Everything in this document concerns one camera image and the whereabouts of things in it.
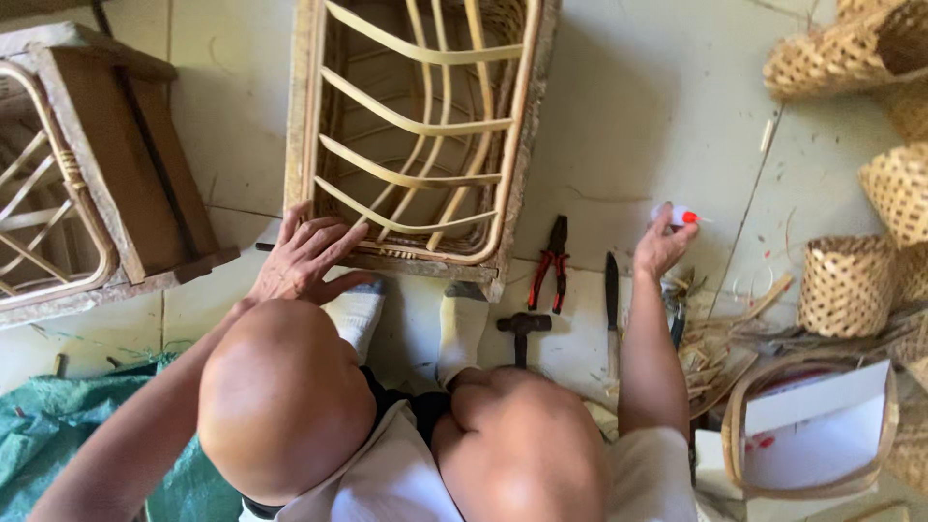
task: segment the red-handled pliers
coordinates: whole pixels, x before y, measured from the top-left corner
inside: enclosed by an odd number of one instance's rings
[[[564,306],[564,294],[567,292],[567,271],[564,268],[564,261],[570,257],[564,253],[566,243],[567,216],[558,215],[558,220],[554,222],[554,228],[551,229],[548,248],[541,251],[541,261],[538,262],[538,270],[535,271],[535,279],[532,281],[532,290],[528,294],[529,310],[538,308],[538,293],[541,292],[541,282],[545,280],[548,267],[553,264],[554,273],[558,276],[558,293],[554,296],[554,306],[551,307],[551,311],[556,314],[561,313],[561,308]]]

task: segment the hand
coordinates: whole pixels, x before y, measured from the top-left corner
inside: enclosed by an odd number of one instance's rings
[[[668,234],[667,228],[673,219],[674,205],[664,203],[661,213],[635,247],[633,267],[636,274],[658,281],[686,253],[690,241],[699,233],[699,225],[689,223]]]
[[[284,214],[274,250],[245,298],[250,305],[268,299],[302,299],[325,305],[350,288],[374,281],[370,273],[358,271],[333,281],[322,280],[364,239],[367,224],[349,230],[338,217],[319,217],[297,228],[310,203],[293,205]]]

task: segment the knife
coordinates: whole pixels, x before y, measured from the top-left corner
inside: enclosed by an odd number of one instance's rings
[[[609,378],[619,378],[619,348],[622,333],[619,331],[619,266],[612,252],[606,253],[606,323],[609,337]]]

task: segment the white sock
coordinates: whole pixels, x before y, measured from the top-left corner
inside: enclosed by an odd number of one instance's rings
[[[472,282],[453,281],[442,299],[442,341],[438,346],[435,376],[447,389],[448,383],[465,368],[477,366],[477,345],[490,312],[490,304]]]
[[[383,281],[359,284],[324,306],[339,337],[354,346],[359,365],[367,360],[367,348],[380,321],[385,293]]]

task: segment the black shorts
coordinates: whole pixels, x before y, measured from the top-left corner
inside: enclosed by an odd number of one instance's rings
[[[374,400],[377,401],[377,415],[374,417],[374,425],[370,428],[370,433],[374,433],[374,430],[380,425],[383,415],[393,404],[400,400],[408,400],[413,414],[416,415],[416,429],[422,436],[422,440],[425,441],[425,445],[431,449],[432,430],[435,428],[438,419],[451,410],[451,396],[444,392],[429,392],[413,397],[399,390],[384,388],[377,382],[374,372],[367,366],[361,367],[361,373],[367,379],[367,387],[370,388],[370,393],[374,395]],[[245,507],[262,520],[273,520],[277,516],[277,512],[284,508],[282,505],[260,504],[245,495],[242,495],[241,498],[245,502]]]

